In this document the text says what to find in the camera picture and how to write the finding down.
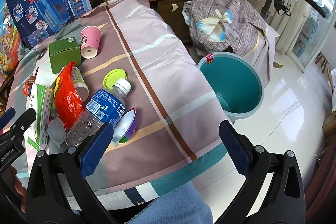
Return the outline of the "blue sleeve forearm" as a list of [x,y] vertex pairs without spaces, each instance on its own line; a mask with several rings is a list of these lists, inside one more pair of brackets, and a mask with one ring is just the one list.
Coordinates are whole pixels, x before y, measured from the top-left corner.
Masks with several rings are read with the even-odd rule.
[[160,196],[129,223],[213,223],[210,207],[192,182]]

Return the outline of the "left hand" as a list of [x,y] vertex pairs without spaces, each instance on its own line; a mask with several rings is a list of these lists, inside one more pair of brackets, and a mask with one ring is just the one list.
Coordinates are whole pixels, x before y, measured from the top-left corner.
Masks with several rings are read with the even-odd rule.
[[14,188],[20,196],[21,211],[25,213],[26,212],[27,189],[22,185],[21,181],[18,179],[17,170],[13,166],[10,166],[10,170],[14,178]]

